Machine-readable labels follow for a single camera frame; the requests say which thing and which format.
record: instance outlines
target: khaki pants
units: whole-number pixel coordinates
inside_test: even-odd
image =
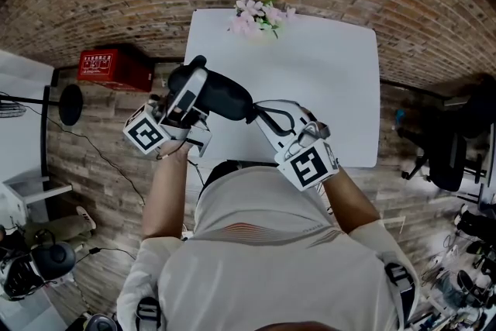
[[[46,223],[30,222],[23,229],[25,230],[24,239],[28,247],[38,244],[35,235],[41,229],[48,229],[55,235],[55,241],[65,241],[73,249],[91,237],[91,225],[81,215],[66,216]],[[49,241],[49,237],[43,236],[43,242],[46,241]]]

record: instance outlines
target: flower bouquet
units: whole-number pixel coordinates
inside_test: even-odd
[[[278,38],[276,30],[286,21],[295,18],[296,9],[286,8],[286,11],[274,7],[273,0],[238,0],[234,6],[236,16],[231,18],[230,29],[234,33],[248,37],[262,36],[272,32]]]

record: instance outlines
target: forearm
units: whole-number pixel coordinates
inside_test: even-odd
[[[324,189],[343,232],[350,233],[381,219],[374,205],[341,167],[338,174],[324,181]]]
[[[188,153],[176,152],[159,160],[143,210],[143,238],[181,238]]]

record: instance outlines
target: red box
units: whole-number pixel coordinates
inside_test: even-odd
[[[93,81],[112,90],[150,92],[153,66],[122,50],[89,50],[81,53],[78,80]]]

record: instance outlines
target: shoulder strap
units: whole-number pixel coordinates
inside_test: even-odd
[[[384,262],[387,284],[398,312],[398,329],[404,329],[415,302],[415,281],[395,252],[383,253],[381,260]]]
[[[136,308],[136,331],[157,331],[161,317],[159,302],[155,298],[143,298]]]

